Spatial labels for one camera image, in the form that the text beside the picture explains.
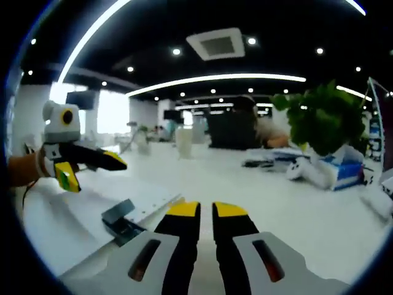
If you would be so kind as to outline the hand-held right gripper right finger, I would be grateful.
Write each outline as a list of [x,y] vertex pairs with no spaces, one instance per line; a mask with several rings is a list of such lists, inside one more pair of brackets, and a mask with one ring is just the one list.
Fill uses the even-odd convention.
[[310,271],[299,252],[259,232],[239,206],[214,202],[212,225],[226,294],[343,294],[348,288]]

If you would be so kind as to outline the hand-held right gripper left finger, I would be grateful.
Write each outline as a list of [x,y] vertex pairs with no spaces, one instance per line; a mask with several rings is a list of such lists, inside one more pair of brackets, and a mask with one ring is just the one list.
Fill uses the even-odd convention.
[[64,279],[71,294],[187,294],[197,258],[199,202],[172,205],[155,231],[116,249],[90,278]]

